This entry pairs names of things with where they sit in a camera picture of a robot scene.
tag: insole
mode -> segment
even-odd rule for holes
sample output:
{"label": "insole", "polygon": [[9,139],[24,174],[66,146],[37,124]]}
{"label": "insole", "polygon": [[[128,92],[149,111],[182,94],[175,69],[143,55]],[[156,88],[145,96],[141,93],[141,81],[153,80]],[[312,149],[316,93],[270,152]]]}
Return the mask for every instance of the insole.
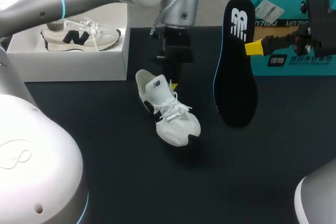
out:
{"label": "insole", "polygon": [[257,85],[245,52],[245,43],[253,42],[255,19],[250,0],[231,0],[225,8],[214,97],[221,118],[236,128],[246,127],[257,109]]}

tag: cable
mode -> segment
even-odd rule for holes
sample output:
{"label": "cable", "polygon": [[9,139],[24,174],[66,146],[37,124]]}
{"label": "cable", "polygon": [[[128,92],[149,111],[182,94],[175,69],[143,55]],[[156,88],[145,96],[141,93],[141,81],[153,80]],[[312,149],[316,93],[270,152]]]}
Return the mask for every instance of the cable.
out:
{"label": "cable", "polygon": [[177,2],[178,0],[173,0],[163,11],[160,11],[158,17],[156,18],[153,26],[152,26],[152,29],[151,29],[151,32],[150,32],[150,35],[152,36],[154,33],[155,33],[155,30],[159,24],[159,22],[161,21],[162,17],[166,14],[166,12],[171,9]]}

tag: n logo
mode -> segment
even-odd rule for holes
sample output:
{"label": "n logo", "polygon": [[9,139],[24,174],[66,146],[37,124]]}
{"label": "n logo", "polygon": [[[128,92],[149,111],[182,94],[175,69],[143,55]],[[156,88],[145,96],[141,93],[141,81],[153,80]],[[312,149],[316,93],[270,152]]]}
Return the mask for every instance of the n logo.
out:
{"label": "n logo", "polygon": [[161,84],[160,81],[157,81],[157,82],[154,83],[154,87],[156,88],[156,87],[160,86],[160,84]]}
{"label": "n logo", "polygon": [[233,23],[233,26],[231,27],[231,33],[245,42],[246,33],[244,31],[247,29],[246,12],[243,10],[240,12],[237,8],[233,8],[231,22]]}
{"label": "n logo", "polygon": [[83,46],[85,41],[87,41],[89,37],[90,35],[86,31],[82,34],[81,37],[79,37],[79,31],[71,30],[65,36],[63,42],[70,44],[71,41],[73,41],[74,44]]}

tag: shoe tongue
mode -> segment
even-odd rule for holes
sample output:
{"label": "shoe tongue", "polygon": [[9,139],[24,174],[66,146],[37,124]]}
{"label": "shoe tongue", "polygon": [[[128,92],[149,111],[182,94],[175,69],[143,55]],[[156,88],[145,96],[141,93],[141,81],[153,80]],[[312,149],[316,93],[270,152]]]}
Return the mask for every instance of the shoe tongue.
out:
{"label": "shoe tongue", "polygon": [[164,75],[157,76],[147,83],[146,92],[155,104],[171,102],[175,99]]}

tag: barcode sticker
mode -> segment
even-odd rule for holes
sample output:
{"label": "barcode sticker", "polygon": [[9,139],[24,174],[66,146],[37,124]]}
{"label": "barcode sticker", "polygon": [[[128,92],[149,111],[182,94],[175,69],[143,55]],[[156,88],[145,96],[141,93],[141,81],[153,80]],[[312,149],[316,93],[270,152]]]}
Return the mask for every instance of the barcode sticker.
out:
{"label": "barcode sticker", "polygon": [[270,24],[273,24],[284,12],[284,9],[268,0],[261,1],[256,8],[256,16]]}

